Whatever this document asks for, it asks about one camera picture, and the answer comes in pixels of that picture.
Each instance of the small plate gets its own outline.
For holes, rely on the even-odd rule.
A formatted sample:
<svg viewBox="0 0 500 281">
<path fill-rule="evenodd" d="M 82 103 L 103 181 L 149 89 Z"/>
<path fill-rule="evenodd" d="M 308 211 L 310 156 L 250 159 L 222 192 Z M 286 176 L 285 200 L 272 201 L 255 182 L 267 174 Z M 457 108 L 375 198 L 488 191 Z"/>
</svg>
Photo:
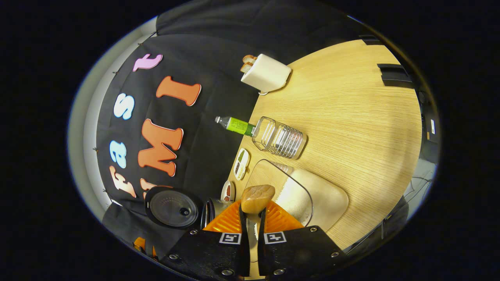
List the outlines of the small plate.
<svg viewBox="0 0 500 281">
<path fill-rule="evenodd" d="M 224 186 L 222 187 L 222 193 L 220 194 L 220 200 L 225 202 L 233 202 L 235 200 L 235 185 L 226 180 Z"/>
<path fill-rule="evenodd" d="M 240 149 L 238 154 L 236 155 L 236 163 L 234 163 L 234 167 L 232 169 L 232 173 L 238 181 L 240 181 L 245 175 L 249 162 L 249 152 L 244 148 Z"/>
</svg>

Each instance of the white wall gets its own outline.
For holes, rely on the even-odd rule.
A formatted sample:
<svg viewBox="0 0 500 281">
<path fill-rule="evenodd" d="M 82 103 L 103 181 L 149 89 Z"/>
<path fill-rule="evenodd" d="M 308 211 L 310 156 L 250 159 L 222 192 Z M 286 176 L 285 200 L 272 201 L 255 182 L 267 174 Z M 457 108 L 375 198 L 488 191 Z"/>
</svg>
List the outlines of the white wall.
<svg viewBox="0 0 500 281">
<path fill-rule="evenodd" d="M 436 164 L 425 159 L 419 158 L 413 177 L 411 178 L 403 196 L 408 202 L 408 216 L 411 219 L 415 212 L 422 205 L 422 200 L 427 189 L 431 186 L 431 180 L 434 179 L 436 173 Z"/>
<path fill-rule="evenodd" d="M 153 18 L 123 37 L 89 71 L 76 94 L 68 124 L 67 148 L 71 171 L 83 200 L 98 220 L 102 220 L 111 200 L 99 173 L 96 131 L 104 95 L 117 71 L 137 44 L 156 31 Z"/>
</svg>

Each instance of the table surface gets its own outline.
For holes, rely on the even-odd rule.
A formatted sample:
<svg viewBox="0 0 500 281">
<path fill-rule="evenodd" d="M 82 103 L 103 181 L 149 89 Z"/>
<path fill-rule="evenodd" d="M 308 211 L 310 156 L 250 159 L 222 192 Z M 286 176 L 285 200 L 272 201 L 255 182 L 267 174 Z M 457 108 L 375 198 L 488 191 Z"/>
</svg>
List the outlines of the table surface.
<svg viewBox="0 0 500 281">
<path fill-rule="evenodd" d="M 403 196 L 422 138 L 415 90 L 384 86 L 377 64 L 399 62 L 385 46 L 362 40 L 289 64 L 287 85 L 259 96 L 249 122 L 273 118 L 307 134 L 308 143 L 300 158 L 291 160 L 260 151 L 244 136 L 240 148 L 250 153 L 248 171 L 242 180 L 236 180 L 232 169 L 228 177 L 236 200 L 256 163 L 268 159 L 308 170 L 347 193 L 347 210 L 326 231 L 341 249 L 373 230 Z"/>
</svg>

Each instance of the plastic water bottle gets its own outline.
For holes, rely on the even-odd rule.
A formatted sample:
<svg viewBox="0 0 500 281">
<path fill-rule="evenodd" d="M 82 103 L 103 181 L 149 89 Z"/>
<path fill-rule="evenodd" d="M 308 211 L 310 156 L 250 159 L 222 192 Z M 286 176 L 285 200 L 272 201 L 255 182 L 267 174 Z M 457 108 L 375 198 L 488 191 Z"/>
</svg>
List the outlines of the plastic water bottle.
<svg viewBox="0 0 500 281">
<path fill-rule="evenodd" d="M 215 117 L 215 122 L 219 123 L 224 129 L 233 131 L 245 136 L 252 136 L 255 132 L 255 125 L 249 124 L 248 122 L 241 121 L 234 117 Z"/>
</svg>

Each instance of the green bottle label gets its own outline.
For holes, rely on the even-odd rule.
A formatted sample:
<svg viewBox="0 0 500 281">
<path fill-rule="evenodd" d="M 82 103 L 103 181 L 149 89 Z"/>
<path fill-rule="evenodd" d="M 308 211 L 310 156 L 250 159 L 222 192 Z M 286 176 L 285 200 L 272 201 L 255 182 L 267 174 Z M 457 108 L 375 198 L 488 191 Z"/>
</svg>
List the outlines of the green bottle label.
<svg viewBox="0 0 500 281">
<path fill-rule="evenodd" d="M 233 131 L 242 135 L 252 136 L 255 131 L 255 126 L 248 124 L 245 121 L 231 117 L 229 119 L 229 124 L 227 125 L 229 131 Z"/>
</svg>

